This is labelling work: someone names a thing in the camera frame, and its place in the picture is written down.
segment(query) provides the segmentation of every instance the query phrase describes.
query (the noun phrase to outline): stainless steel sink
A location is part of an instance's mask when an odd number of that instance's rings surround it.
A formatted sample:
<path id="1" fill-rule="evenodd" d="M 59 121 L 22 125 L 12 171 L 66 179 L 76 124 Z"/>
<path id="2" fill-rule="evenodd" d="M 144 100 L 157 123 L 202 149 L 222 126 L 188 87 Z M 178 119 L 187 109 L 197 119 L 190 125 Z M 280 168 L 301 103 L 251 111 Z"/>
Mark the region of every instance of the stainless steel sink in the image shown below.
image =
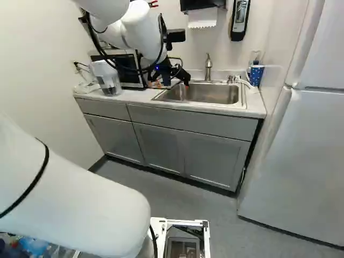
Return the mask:
<path id="1" fill-rule="evenodd" d="M 235 105 L 236 107 L 246 108 L 243 102 L 241 84 L 190 82 L 189 86 L 185 86 L 180 83 L 157 95 L 153 100 Z"/>

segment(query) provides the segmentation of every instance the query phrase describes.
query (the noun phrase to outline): white countertop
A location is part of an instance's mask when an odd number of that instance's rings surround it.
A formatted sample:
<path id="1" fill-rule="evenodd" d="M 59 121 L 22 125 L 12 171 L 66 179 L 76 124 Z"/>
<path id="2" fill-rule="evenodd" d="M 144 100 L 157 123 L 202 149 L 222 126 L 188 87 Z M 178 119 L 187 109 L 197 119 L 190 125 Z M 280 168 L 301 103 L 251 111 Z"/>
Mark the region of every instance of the white countertop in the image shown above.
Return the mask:
<path id="1" fill-rule="evenodd" d="M 210 103 L 174 103 L 153 101 L 152 99 L 164 90 L 146 89 L 140 90 L 123 90 L 118 96 L 105 96 L 101 89 L 95 90 L 88 94 L 74 94 L 75 98 L 84 98 L 95 101 L 117 102 L 124 104 L 134 104 L 140 106 L 151 106 L 155 108 L 166 108 L 174 110 L 186 110 L 203 113 L 223 114 L 227 116 L 265 118 L 266 110 L 260 93 L 251 93 L 246 87 L 246 109 L 232 107 L 230 105 L 210 104 Z"/>

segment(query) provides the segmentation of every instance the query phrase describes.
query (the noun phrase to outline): gray floor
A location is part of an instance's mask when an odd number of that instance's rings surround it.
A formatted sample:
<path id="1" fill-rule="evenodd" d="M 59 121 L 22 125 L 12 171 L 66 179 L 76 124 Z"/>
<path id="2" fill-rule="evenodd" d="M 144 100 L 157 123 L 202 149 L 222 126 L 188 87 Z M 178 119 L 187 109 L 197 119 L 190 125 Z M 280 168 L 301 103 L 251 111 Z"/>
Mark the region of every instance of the gray floor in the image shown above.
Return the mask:
<path id="1" fill-rule="evenodd" d="M 209 220 L 213 258 L 344 257 L 344 251 L 239 219 L 233 198 L 112 161 L 97 174 L 140 191 L 148 199 L 153 217 Z"/>

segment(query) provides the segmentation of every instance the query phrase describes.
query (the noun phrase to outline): paper towel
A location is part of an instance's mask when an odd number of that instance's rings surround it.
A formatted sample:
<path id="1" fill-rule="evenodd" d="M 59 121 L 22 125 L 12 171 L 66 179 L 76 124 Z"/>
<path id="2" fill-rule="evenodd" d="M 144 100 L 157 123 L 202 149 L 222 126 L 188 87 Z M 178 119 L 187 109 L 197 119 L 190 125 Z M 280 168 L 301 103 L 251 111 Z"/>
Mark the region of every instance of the paper towel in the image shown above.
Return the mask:
<path id="1" fill-rule="evenodd" d="M 215 27 L 217 22 L 217 7 L 188 11 L 188 28 Z"/>

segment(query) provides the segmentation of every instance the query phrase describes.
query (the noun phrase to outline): blue cup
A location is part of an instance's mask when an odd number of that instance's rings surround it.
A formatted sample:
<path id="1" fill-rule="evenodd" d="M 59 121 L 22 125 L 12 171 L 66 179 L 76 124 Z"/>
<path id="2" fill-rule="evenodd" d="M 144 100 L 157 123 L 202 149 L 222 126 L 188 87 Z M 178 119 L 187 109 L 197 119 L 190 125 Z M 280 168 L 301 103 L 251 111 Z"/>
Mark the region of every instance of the blue cup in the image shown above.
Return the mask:
<path id="1" fill-rule="evenodd" d="M 251 85 L 259 87 L 260 81 L 262 80 L 264 72 L 264 66 L 258 64 L 251 66 L 251 74 L 249 77 L 249 82 Z"/>

